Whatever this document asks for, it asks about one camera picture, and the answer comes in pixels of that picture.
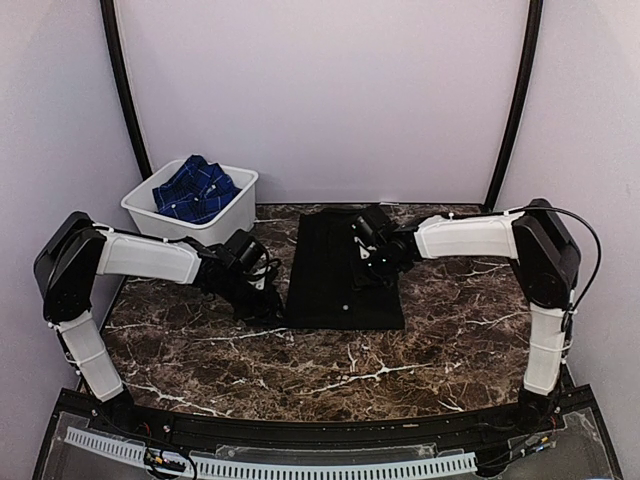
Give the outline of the black long sleeve shirt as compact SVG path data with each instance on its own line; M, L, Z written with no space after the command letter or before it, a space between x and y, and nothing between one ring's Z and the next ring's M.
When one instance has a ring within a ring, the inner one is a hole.
M362 208L328 207L299 218L285 306L292 329L402 330L396 282L366 275L352 223Z

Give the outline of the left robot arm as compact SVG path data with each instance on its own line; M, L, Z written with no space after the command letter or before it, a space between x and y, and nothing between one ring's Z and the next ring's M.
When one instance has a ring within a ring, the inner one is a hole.
M91 295L103 275L159 279L193 285L221 297L248 325L276 325L284 305L273 281L280 260L239 229L224 243L206 246L192 237L157 238L94 222L71 213L34 261L43 317L56 332L67 361L104 404L101 417L120 436L141 427L124 385L92 317Z

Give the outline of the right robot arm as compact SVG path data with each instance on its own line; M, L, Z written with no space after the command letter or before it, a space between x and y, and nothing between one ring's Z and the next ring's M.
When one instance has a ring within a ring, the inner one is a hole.
M509 261L529 304L529 356L522 388L532 394L510 413L521 434L534 432L549 416L571 348L573 317L599 274L603 253L584 286L578 284L582 254L562 219L594 228L579 215L544 198L500 212L439 213L400 225L378 205L355 215L348 230L357 245L365 285L394 283L420 261L445 257L500 257Z

